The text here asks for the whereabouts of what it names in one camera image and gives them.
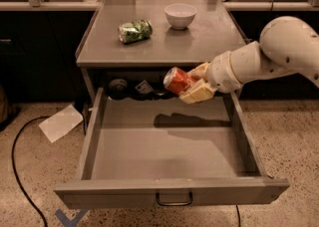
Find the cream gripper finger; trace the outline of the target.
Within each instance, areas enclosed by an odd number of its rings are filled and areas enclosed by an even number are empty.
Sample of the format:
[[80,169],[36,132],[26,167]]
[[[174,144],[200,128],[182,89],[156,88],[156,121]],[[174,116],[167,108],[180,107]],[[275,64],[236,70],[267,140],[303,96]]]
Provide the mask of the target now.
[[208,67],[209,67],[208,62],[202,63],[199,66],[195,67],[194,69],[190,70],[188,74],[196,80],[204,79],[206,81],[207,80],[206,72],[208,70]]
[[204,79],[200,79],[193,86],[182,93],[179,98],[186,104],[207,101],[214,97],[217,87],[212,86]]

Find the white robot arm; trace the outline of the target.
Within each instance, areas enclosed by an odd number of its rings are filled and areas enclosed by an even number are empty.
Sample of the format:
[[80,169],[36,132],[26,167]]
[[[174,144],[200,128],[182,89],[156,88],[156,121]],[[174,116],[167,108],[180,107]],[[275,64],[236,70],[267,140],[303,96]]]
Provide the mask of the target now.
[[270,21],[260,37],[226,51],[188,74],[196,79],[179,97],[187,104],[231,93],[257,80],[300,74],[319,87],[319,35],[303,20],[283,16]]

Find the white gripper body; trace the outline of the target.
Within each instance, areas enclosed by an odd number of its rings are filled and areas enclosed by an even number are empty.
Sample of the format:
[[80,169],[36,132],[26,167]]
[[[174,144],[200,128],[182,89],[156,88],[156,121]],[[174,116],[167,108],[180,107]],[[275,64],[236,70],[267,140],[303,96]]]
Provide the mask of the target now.
[[242,87],[231,67],[231,52],[216,56],[208,65],[206,78],[221,93],[230,93]]

